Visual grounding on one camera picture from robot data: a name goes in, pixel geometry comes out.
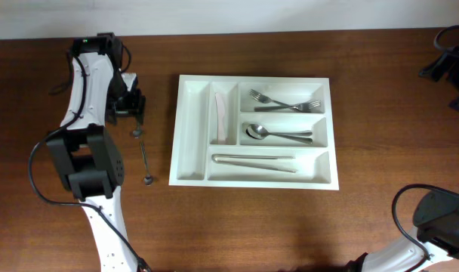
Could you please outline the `small steel teaspoon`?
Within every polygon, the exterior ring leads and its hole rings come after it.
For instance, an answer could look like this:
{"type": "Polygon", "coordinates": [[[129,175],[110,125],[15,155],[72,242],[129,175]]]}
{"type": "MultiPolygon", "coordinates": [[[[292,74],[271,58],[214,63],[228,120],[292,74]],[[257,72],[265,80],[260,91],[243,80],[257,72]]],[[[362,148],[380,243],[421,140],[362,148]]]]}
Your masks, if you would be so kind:
{"type": "Polygon", "coordinates": [[[137,123],[136,128],[132,131],[131,134],[134,138],[139,138],[143,134],[143,130],[139,122],[137,123]]]}
{"type": "Polygon", "coordinates": [[[149,170],[149,163],[147,160],[146,150],[145,150],[145,145],[144,145],[143,140],[140,141],[140,150],[141,150],[142,160],[143,160],[143,164],[144,164],[144,168],[146,172],[145,177],[143,178],[143,182],[146,186],[150,186],[153,183],[153,176],[151,175],[150,170],[149,170]]]}

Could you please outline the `pink plastic knife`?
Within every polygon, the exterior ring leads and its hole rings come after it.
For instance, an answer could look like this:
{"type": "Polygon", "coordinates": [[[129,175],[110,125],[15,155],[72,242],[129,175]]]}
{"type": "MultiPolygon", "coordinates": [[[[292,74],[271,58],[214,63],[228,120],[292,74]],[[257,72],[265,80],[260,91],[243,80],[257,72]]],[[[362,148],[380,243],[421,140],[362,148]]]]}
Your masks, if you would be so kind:
{"type": "Polygon", "coordinates": [[[226,107],[223,99],[223,95],[219,92],[215,94],[215,101],[217,107],[217,142],[224,144],[226,142],[226,131],[225,131],[225,116],[226,107]]]}

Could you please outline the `steel tongs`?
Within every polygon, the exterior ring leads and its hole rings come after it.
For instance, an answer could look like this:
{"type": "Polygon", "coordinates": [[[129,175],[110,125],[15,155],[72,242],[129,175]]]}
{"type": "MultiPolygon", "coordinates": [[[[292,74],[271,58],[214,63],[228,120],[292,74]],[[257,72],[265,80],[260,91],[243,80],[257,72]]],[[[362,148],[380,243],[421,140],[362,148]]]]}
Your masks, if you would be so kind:
{"type": "Polygon", "coordinates": [[[234,165],[247,168],[258,168],[276,172],[297,173],[297,169],[277,165],[268,165],[257,162],[257,160],[289,160],[293,156],[259,156],[259,155],[235,155],[235,154],[213,154],[211,160],[216,164],[234,165]]]}

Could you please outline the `steel tablespoon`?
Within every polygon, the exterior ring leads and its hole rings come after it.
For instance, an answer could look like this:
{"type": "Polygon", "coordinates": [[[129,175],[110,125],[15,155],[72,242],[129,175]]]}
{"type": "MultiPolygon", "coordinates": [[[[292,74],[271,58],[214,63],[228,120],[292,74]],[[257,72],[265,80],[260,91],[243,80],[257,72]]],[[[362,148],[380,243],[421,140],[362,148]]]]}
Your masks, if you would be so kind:
{"type": "Polygon", "coordinates": [[[264,131],[255,131],[253,128],[247,127],[245,133],[251,137],[258,140],[263,140],[268,136],[292,136],[300,138],[308,138],[313,135],[311,131],[299,131],[299,132],[264,132],[264,131]]]}
{"type": "Polygon", "coordinates": [[[258,124],[249,124],[246,128],[246,133],[248,136],[254,139],[263,140],[269,136],[275,136],[279,138],[284,138],[291,141],[297,141],[304,144],[312,144],[313,139],[311,136],[313,133],[311,131],[299,131],[299,132],[271,132],[264,128],[262,125],[258,124]]]}

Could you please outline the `steel fork angled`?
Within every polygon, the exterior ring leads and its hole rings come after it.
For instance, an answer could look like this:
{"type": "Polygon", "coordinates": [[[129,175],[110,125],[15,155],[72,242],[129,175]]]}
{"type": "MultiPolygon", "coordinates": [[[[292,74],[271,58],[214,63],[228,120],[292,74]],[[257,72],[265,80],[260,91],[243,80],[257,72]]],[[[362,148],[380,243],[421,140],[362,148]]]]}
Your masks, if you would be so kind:
{"type": "Polygon", "coordinates": [[[280,102],[278,102],[276,100],[273,100],[270,97],[267,97],[266,95],[264,95],[264,94],[262,94],[262,93],[260,93],[258,91],[255,91],[254,89],[251,89],[249,91],[249,94],[256,101],[261,102],[263,104],[275,103],[275,104],[277,104],[277,106],[288,106],[289,105],[289,104],[283,104],[283,103],[280,103],[280,102]]]}

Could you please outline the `steel fork straight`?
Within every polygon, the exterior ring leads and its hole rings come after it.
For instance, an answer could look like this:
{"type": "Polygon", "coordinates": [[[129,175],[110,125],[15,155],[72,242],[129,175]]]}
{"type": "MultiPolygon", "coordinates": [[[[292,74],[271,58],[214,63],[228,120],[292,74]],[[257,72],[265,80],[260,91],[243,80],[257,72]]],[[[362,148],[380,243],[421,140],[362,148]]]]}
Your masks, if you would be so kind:
{"type": "Polygon", "coordinates": [[[320,107],[322,102],[320,100],[309,101],[305,103],[299,103],[294,105],[288,106],[277,106],[277,107],[255,107],[255,112],[268,112],[268,111],[276,111],[276,110],[296,110],[298,112],[307,113],[311,111],[311,109],[320,107]]]}

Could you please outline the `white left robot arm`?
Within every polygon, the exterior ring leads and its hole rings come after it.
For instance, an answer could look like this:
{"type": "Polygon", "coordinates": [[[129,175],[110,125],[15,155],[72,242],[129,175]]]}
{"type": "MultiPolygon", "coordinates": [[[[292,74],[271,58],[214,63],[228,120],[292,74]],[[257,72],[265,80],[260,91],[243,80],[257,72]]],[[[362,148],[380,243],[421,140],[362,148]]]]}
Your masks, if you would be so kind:
{"type": "Polygon", "coordinates": [[[122,214],[125,165],[106,124],[133,117],[143,124],[146,98],[128,73],[129,51],[114,33],[75,39],[67,54],[69,106],[60,127],[42,140],[65,190],[83,209],[102,271],[147,271],[128,242],[122,214]]]}

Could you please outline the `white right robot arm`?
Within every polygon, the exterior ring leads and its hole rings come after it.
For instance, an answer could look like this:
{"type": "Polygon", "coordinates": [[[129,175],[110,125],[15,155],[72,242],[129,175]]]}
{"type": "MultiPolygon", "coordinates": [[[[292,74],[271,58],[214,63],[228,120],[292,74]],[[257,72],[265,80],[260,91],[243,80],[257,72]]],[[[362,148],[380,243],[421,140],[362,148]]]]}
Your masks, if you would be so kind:
{"type": "MultiPolygon", "coordinates": [[[[457,98],[449,106],[459,112],[459,46],[440,44],[440,39],[453,30],[459,30],[459,25],[436,34],[433,46],[441,56],[424,67],[419,76],[438,82],[447,75],[447,80],[458,90],[457,98]]],[[[459,259],[459,193],[430,184],[409,184],[393,197],[391,213],[400,238],[378,252],[363,253],[336,271],[423,271],[433,264],[459,259]],[[429,193],[414,210],[413,228],[406,231],[397,215],[397,203],[400,196],[411,189],[425,189],[429,193]]]]}

